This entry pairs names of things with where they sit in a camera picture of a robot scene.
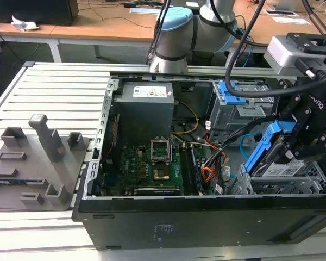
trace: white sticker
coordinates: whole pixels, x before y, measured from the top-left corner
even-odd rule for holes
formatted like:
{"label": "white sticker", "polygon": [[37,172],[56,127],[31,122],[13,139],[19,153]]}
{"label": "white sticker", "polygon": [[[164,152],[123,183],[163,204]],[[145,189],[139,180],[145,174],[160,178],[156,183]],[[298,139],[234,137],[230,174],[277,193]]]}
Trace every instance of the white sticker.
{"label": "white sticker", "polygon": [[199,4],[196,2],[186,2],[186,5],[188,7],[199,7]]}
{"label": "white sticker", "polygon": [[228,177],[230,177],[230,167],[229,166],[225,166],[224,167],[224,174]]}
{"label": "white sticker", "polygon": [[222,195],[222,188],[221,188],[218,184],[216,184],[216,186],[215,186],[215,190],[216,190],[220,195]]}
{"label": "white sticker", "polygon": [[289,18],[289,17],[272,17],[277,23],[297,23],[297,24],[310,24],[308,21],[302,18]]}
{"label": "white sticker", "polygon": [[166,98],[167,89],[164,86],[136,86],[133,90],[134,97]]}
{"label": "white sticker", "polygon": [[205,121],[205,128],[211,130],[211,121]]}
{"label": "white sticker", "polygon": [[263,177],[292,177],[302,167],[304,163],[302,160],[292,159],[288,164],[276,164],[272,163],[266,172],[262,175]]}

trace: blue cable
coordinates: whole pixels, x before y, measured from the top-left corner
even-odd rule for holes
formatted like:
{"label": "blue cable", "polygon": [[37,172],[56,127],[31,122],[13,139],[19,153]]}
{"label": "blue cable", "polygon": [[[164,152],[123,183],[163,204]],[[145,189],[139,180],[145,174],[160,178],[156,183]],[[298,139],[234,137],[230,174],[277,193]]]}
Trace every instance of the blue cable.
{"label": "blue cable", "polygon": [[244,147],[243,147],[244,139],[245,139],[246,137],[255,137],[255,134],[253,134],[253,133],[245,134],[245,135],[243,135],[243,136],[241,137],[240,142],[239,142],[240,153],[242,154],[242,156],[243,156],[246,160],[248,160],[249,157],[246,155],[245,150],[244,150]]}
{"label": "blue cable", "polygon": [[[244,34],[244,31],[243,31],[242,29],[238,28],[238,30],[239,30],[242,34]],[[251,55],[252,51],[253,51],[253,47],[250,46],[250,52],[248,53],[248,57],[246,58],[245,63],[243,64],[243,67],[245,67],[245,66],[247,65],[247,63],[248,63],[248,61],[249,61],[249,58],[250,58],[250,55]]]}

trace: wooden desk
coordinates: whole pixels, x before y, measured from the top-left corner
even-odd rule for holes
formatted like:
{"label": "wooden desk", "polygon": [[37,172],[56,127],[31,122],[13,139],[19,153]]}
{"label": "wooden desk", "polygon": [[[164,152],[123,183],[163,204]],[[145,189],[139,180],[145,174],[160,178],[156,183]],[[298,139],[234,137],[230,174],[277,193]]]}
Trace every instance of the wooden desk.
{"label": "wooden desk", "polygon": [[[86,0],[78,0],[78,2],[87,3]],[[90,2],[99,4],[99,2],[94,0]],[[79,4],[78,17],[72,26],[56,26],[51,32],[51,37],[112,41],[152,41],[156,15],[132,14],[129,12],[129,8],[124,8],[122,5],[117,4],[117,2],[115,5],[106,5],[106,8],[97,8],[101,7],[101,5],[90,6]],[[122,18],[126,18],[146,28]]]}
{"label": "wooden desk", "polygon": [[[41,25],[39,30],[21,32],[10,24],[0,24],[0,34],[7,41],[49,44],[55,62],[61,62],[59,44],[94,45],[96,57],[99,57],[98,46],[148,47],[152,41],[156,15],[131,14],[129,8],[120,5],[123,2],[105,5],[106,8],[99,8],[103,6],[98,5],[99,2],[96,0],[90,0],[90,3],[94,4],[91,4],[92,8],[88,5],[88,0],[78,0],[78,2],[83,4],[79,5],[79,15],[70,27]],[[247,0],[236,0],[234,13],[243,15],[248,25],[256,7],[256,4],[250,4]],[[270,7],[265,4],[264,9],[270,9]],[[299,18],[309,21],[306,13],[299,15]],[[318,16],[326,24],[326,15],[318,13]],[[239,26],[243,27],[242,18],[237,17],[237,21]],[[250,35],[256,42],[268,44],[273,35],[286,35],[288,32],[318,34],[318,30],[313,24],[276,23],[271,16],[262,11]],[[236,40],[230,50],[231,52],[237,43]],[[252,51],[261,53],[265,49],[254,48]]]}

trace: blue drive bracket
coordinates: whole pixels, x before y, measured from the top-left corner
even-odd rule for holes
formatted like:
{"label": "blue drive bracket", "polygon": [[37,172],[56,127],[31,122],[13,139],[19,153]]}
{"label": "blue drive bracket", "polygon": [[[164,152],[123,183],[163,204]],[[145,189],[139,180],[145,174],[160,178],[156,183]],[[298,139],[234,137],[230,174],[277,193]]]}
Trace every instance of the blue drive bracket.
{"label": "blue drive bracket", "polygon": [[245,163],[245,169],[247,173],[251,171],[256,162],[259,160],[264,151],[268,151],[272,147],[272,138],[275,133],[291,133],[296,122],[291,121],[277,121],[268,125],[266,132],[264,133],[261,141],[258,143],[257,147]]}
{"label": "blue drive bracket", "polygon": [[[231,82],[231,83],[232,83],[232,87],[234,90],[240,91],[240,89],[235,85],[234,82]],[[232,94],[229,93],[224,81],[222,81],[222,80],[220,81],[220,83],[218,85],[218,89],[219,89],[220,93],[222,94],[222,96],[224,97],[224,103],[226,105],[245,105],[246,104],[246,101],[243,98],[233,96]]]}

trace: green circuit board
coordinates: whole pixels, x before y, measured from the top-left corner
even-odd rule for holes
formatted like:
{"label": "green circuit board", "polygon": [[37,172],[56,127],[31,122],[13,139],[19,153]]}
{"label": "green circuit board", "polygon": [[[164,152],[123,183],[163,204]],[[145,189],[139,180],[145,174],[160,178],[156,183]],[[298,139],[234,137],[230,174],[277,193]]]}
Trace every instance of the green circuit board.
{"label": "green circuit board", "polygon": [[[165,156],[164,147],[155,147],[154,156]],[[201,164],[205,160],[202,146],[195,148],[196,158]],[[183,177],[180,166],[179,145],[171,146],[171,161],[151,161],[150,145],[123,146],[118,162],[118,173],[109,183],[104,179],[103,188],[107,196],[122,196],[127,188],[171,188],[179,189],[184,195]]]}

